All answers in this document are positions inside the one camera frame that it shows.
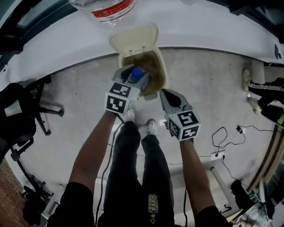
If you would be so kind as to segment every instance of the open trash can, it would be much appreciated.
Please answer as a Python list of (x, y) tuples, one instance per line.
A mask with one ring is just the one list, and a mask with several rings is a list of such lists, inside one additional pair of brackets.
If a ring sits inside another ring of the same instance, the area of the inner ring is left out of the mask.
[(119, 68), (136, 64), (150, 73), (149, 85), (140, 96), (156, 94), (166, 87), (168, 78), (166, 65), (161, 51), (155, 45), (158, 34), (157, 25), (147, 23), (139, 27), (114, 31), (110, 35), (110, 45), (120, 54)]

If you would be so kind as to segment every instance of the sneaker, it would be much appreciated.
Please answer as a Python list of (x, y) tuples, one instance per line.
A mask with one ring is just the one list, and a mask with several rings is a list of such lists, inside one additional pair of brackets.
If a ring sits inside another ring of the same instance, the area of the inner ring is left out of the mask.
[(128, 121), (135, 121), (135, 112), (133, 109), (130, 109), (129, 111), (127, 111), (127, 113), (124, 115), (124, 122), (128, 122)]
[(256, 115), (259, 115), (261, 113), (261, 108), (258, 105), (258, 99), (257, 98), (248, 98), (248, 103), (252, 107), (253, 112)]
[(158, 124), (155, 120), (151, 120), (148, 123), (148, 135), (157, 135), (158, 133)]
[(249, 83), (251, 82), (252, 77), (248, 69), (243, 70), (243, 91), (249, 91)]

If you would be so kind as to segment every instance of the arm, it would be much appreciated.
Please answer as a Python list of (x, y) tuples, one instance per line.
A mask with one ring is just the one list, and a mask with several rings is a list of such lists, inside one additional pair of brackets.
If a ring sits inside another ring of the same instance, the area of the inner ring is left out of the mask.
[(116, 115), (106, 111), (81, 148), (69, 179), (88, 187), (94, 193), (95, 180), (106, 153)]
[(215, 206), (208, 177), (203, 169), (198, 155), (194, 149), (191, 140), (180, 142), (181, 157), (183, 162), (183, 175), (193, 215), (197, 214), (207, 207)]

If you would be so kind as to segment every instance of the black sleeve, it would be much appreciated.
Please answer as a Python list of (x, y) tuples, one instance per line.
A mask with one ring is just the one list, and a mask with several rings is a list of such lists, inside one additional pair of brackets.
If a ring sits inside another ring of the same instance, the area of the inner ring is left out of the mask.
[(61, 197), (60, 205), (50, 216), (47, 227), (94, 227), (93, 193), (79, 183), (69, 183)]
[(207, 207), (195, 218), (195, 227), (231, 227), (227, 219), (219, 213), (217, 207)]

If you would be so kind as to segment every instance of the red label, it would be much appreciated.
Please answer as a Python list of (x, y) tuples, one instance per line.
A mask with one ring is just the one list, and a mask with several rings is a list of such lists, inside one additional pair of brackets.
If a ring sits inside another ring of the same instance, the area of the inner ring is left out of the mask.
[(123, 9), (127, 8), (134, 0), (124, 0), (112, 7), (103, 9), (103, 10), (99, 10), (99, 11), (94, 11), (92, 12), (94, 14), (95, 17), (106, 17), (106, 16), (110, 16), (112, 14), (115, 14), (117, 12), (122, 11)]

